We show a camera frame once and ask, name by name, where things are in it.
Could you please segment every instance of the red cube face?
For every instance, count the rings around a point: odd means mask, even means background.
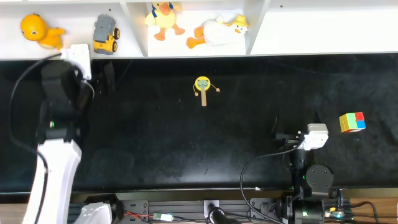
[[[365,118],[363,117],[363,113],[362,112],[355,113],[355,120],[356,121],[364,121]]]

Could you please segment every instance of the wooden floor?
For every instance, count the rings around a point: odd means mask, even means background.
[[[352,204],[363,201],[372,202],[377,208],[377,214],[381,216],[397,216],[398,198],[354,198]],[[26,204],[0,204],[1,224],[20,224],[24,217]],[[370,205],[364,205],[353,209],[354,214],[373,215]],[[374,218],[355,217],[354,220],[364,223],[375,223]],[[398,223],[397,218],[379,218],[381,223]]]

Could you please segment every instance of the blue cube face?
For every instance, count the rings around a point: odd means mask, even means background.
[[[356,125],[358,126],[358,128],[361,128],[361,129],[366,128],[365,121],[357,121]]]

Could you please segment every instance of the orange beak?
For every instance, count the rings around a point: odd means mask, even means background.
[[[160,5],[159,9],[160,12],[165,16],[168,16],[170,14],[170,7],[167,3],[163,3],[162,5]]]

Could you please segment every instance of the toy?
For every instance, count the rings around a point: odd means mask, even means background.
[[[120,38],[120,30],[116,28],[115,20],[107,15],[98,16],[94,24],[94,52],[111,55],[118,49],[116,40]]]
[[[217,92],[220,92],[219,88],[216,88],[213,84],[210,83],[210,79],[207,77],[199,77],[195,80],[195,84],[193,84],[193,91],[195,92],[195,96],[198,96],[199,93],[195,91],[195,88],[201,93],[201,105],[207,106],[206,101],[206,91],[213,86]]]
[[[201,27],[194,31],[195,38],[187,39],[187,46],[192,49],[198,44],[208,44],[210,46],[220,46],[239,41],[246,31],[249,24],[243,15],[238,15],[232,23],[225,23],[220,16],[216,20],[205,22]]]
[[[173,28],[175,31],[175,35],[181,35],[185,32],[185,29],[179,28],[176,25],[177,15],[174,10],[177,12],[182,11],[182,6],[177,2],[153,2],[152,3],[152,12],[145,18],[145,24],[148,26],[158,25],[160,27],[160,32],[155,34],[155,38],[157,40],[165,40],[166,29]]]
[[[45,49],[61,49],[61,35],[65,33],[61,28],[49,28],[45,21],[37,14],[25,16],[21,22],[22,35],[31,41],[36,41]]]
[[[356,132],[366,128],[362,112],[346,113],[340,116],[340,127],[342,133]]]

